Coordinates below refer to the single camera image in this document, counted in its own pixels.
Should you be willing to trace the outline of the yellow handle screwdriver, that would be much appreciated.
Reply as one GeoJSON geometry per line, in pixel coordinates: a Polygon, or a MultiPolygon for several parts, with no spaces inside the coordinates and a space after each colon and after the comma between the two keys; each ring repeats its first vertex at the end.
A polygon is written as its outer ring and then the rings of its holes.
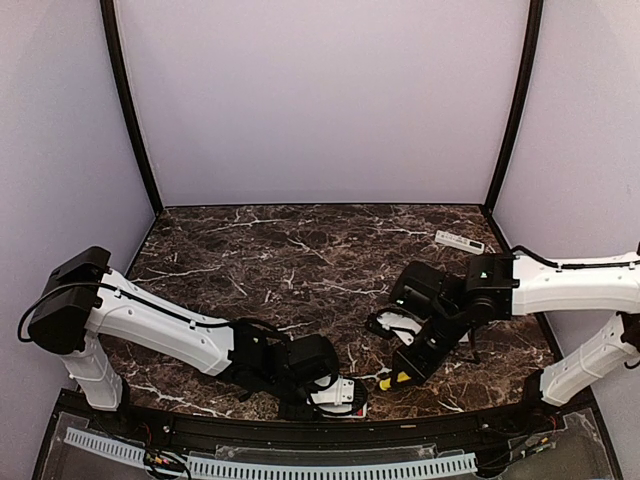
{"type": "Polygon", "coordinates": [[[389,391],[397,386],[397,381],[393,377],[389,377],[380,380],[378,386],[381,391],[389,391]]]}

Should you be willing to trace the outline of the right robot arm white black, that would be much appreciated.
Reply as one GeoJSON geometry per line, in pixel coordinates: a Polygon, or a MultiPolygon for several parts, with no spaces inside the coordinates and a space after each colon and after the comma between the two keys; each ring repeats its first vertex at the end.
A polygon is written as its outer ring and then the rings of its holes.
{"type": "Polygon", "coordinates": [[[510,413],[521,434],[534,432],[577,393],[623,366],[639,365],[639,254],[574,260],[545,259],[523,246],[473,257],[465,277],[423,262],[406,266],[390,302],[422,320],[403,328],[410,338],[393,354],[380,387],[421,385],[462,337],[493,321],[555,311],[611,312],[607,323],[564,359],[529,375],[522,403],[510,413]]]}

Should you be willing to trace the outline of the grey remote control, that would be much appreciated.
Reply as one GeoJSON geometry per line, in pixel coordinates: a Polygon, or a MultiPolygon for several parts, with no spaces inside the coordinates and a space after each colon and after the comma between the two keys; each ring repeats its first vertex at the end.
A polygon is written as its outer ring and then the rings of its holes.
{"type": "Polygon", "coordinates": [[[324,415],[334,418],[364,418],[367,413],[367,398],[355,397],[352,402],[340,405],[327,404],[322,407],[324,415]]]}

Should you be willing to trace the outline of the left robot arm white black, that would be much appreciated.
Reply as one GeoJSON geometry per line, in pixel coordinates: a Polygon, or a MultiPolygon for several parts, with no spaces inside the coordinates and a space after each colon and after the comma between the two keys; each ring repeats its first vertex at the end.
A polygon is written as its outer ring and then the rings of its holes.
{"type": "Polygon", "coordinates": [[[109,259],[109,251],[92,246],[55,268],[19,320],[17,337],[57,355],[120,436],[134,435],[141,415],[125,401],[126,383],[107,358],[103,335],[175,358],[245,396],[266,392],[279,399],[284,419],[348,414],[355,383],[340,375],[326,337],[293,340],[263,320],[197,314],[136,286],[109,259]]]}

